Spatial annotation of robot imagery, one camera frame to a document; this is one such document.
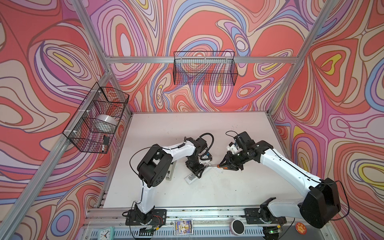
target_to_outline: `colorful swirl pattern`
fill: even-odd
[[[340,239],[384,239],[383,37],[382,1],[339,1],[273,112],[292,160],[343,182]]]
[[[296,56],[322,5],[317,0],[95,0],[87,11],[110,56],[225,50],[236,56]],[[268,108],[289,66],[238,64],[234,87],[174,86],[172,64],[112,69],[131,95],[133,111],[257,111]]]
[[[103,73],[71,1],[0,2],[0,220]],[[126,121],[107,154],[68,148],[13,239],[75,238]]]
[[[82,3],[111,56],[172,56],[180,50],[296,56],[323,5],[321,0]],[[383,196],[383,134],[377,129],[384,117],[378,40],[383,9],[377,0],[338,3],[289,88],[301,97],[282,98],[274,114],[295,162],[348,186],[354,212],[348,224],[335,223],[344,239],[382,235],[373,226],[384,217],[377,213]],[[174,86],[172,67],[112,65],[134,111],[266,110],[290,65],[240,63],[235,86]],[[0,220],[103,72],[70,0],[0,2]],[[73,146],[66,151],[14,239],[76,237],[98,199],[126,121],[124,116],[107,154],[80,153]]]

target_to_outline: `white work surface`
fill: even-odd
[[[210,164],[217,165],[223,160],[227,145],[234,142],[225,135],[228,130],[246,131],[255,142],[265,140],[283,154],[264,112],[134,114],[104,208],[131,207],[134,200],[140,200],[141,180],[129,167],[129,159],[138,150],[156,143],[163,147],[175,145],[182,142],[184,136],[196,139],[210,132],[215,138],[209,150],[213,157]],[[209,146],[211,137],[203,138]],[[132,159],[135,170],[148,150],[139,152]],[[156,207],[245,206],[259,205],[270,197],[301,198],[296,189],[277,173],[253,160],[244,164],[243,171],[210,167],[189,185],[184,180],[191,174],[186,160],[186,157],[177,160],[172,180],[164,179],[156,187]]]

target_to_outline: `clock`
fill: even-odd
[[[113,227],[107,227],[99,231],[98,240],[113,240]]]

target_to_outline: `black wire mesh basket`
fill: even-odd
[[[121,90],[98,86],[80,120],[63,134],[81,152],[107,153],[128,100],[129,95]]]
[[[234,86],[238,75],[234,56],[234,51],[175,51],[174,84]]]

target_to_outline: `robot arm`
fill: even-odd
[[[218,167],[243,170],[244,163],[255,160],[274,170],[303,196],[301,199],[268,199],[261,205],[263,218],[303,218],[310,225],[321,228],[340,211],[339,194],[333,180],[322,180],[303,170],[267,142],[255,143],[247,132],[236,135],[234,139],[236,143],[230,143]]]
[[[187,157],[187,167],[200,178],[206,166],[202,164],[203,156],[209,155],[210,147],[207,147],[207,142],[202,138],[205,133],[196,140],[193,138],[184,138],[184,142],[172,146],[161,147],[158,144],[153,145],[144,158],[137,166],[139,178],[142,180],[142,196],[141,201],[135,204],[135,216],[137,220],[143,224],[147,224],[153,217],[152,210],[154,208],[154,193],[155,187],[158,186],[166,177],[169,166],[172,162]]]

